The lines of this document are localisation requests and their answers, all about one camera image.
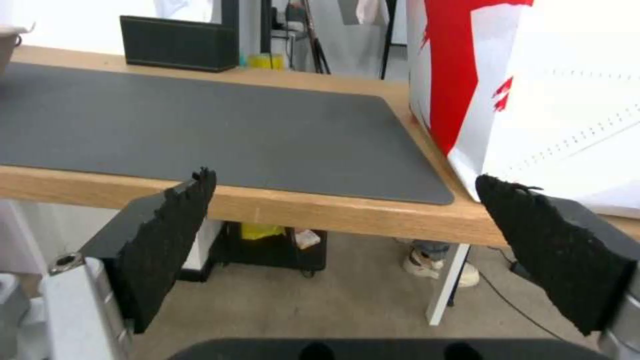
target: red and white bag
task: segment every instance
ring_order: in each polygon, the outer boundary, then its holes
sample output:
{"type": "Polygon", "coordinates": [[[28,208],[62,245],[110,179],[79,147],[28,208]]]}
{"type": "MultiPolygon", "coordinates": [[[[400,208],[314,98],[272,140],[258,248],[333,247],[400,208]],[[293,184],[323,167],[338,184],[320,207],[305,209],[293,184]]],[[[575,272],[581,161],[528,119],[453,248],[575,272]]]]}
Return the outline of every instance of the red and white bag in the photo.
{"type": "Polygon", "coordinates": [[[411,109],[480,174],[640,218],[640,1],[407,0],[411,109]]]}

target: red graphic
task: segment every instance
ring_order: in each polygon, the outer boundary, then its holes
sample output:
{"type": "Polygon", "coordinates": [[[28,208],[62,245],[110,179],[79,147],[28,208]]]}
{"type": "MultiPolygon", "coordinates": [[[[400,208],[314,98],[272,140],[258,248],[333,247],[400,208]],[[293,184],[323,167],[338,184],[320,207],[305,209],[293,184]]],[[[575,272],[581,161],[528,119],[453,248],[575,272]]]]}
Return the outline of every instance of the red graphic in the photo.
{"type": "Polygon", "coordinates": [[[498,100],[493,106],[494,111],[502,111],[504,110],[504,108],[507,107],[507,100],[509,100],[509,90],[511,90],[512,82],[513,82],[513,76],[507,79],[507,81],[505,81],[504,84],[502,84],[498,88],[498,90],[496,90],[495,93],[493,93],[493,97],[496,97],[504,93],[504,96],[500,100],[498,100]]]}
{"type": "Polygon", "coordinates": [[[499,4],[531,6],[533,0],[424,0],[422,46],[431,42],[431,134],[445,154],[456,143],[478,83],[471,12],[499,4]]]}

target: jeans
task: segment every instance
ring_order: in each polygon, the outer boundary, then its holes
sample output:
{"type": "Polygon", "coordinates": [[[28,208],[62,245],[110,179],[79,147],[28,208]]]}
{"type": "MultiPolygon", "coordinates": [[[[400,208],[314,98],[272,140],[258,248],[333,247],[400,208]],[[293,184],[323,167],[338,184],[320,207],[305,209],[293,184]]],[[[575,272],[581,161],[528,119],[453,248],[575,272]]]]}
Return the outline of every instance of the jeans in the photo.
{"type": "Polygon", "coordinates": [[[439,241],[414,240],[412,247],[429,256],[429,259],[433,261],[443,260],[449,251],[449,244],[439,241]]]}

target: floor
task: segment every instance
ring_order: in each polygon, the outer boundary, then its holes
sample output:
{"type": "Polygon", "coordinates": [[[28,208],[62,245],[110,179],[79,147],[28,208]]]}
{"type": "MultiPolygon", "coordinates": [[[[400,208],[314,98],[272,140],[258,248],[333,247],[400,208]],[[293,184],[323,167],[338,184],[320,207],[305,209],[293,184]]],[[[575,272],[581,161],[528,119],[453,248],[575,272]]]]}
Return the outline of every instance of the floor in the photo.
{"type": "MultiPolygon", "coordinates": [[[[333,233],[327,269],[313,279],[294,270],[231,264],[206,283],[178,282],[133,359],[164,359],[211,338],[542,338],[484,282],[459,291],[438,327],[424,318],[432,282],[404,273],[407,245],[333,233]]],[[[594,348],[535,285],[507,271],[502,255],[472,247],[470,262],[516,306],[562,338],[594,348]]]]}

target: desk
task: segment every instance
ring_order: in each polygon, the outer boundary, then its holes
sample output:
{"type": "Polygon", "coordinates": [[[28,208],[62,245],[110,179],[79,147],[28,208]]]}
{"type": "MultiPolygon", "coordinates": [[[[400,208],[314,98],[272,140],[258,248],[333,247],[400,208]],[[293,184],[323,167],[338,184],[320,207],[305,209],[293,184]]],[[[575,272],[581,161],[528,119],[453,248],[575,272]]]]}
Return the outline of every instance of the desk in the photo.
{"type": "MultiPolygon", "coordinates": [[[[451,205],[437,206],[219,186],[209,207],[209,217],[462,244],[453,246],[449,252],[449,261],[444,271],[447,276],[441,276],[437,285],[438,290],[442,290],[437,291],[440,294],[439,301],[432,302],[432,306],[429,307],[430,313],[436,314],[435,318],[429,316],[431,323],[439,321],[437,313],[442,315],[445,300],[448,299],[455,283],[454,274],[457,274],[456,270],[459,271],[462,265],[468,245],[506,246],[483,206],[475,203],[467,195],[446,159],[413,119],[408,106],[407,84],[261,69],[234,69],[221,74],[211,74],[127,66],[121,56],[41,47],[18,48],[13,55],[13,61],[382,97],[454,194],[451,205]]],[[[174,181],[157,179],[0,166],[0,198],[35,202],[119,209],[134,198],[156,193],[175,184],[174,181]]],[[[640,221],[614,217],[608,220],[640,240],[640,221]]]]}

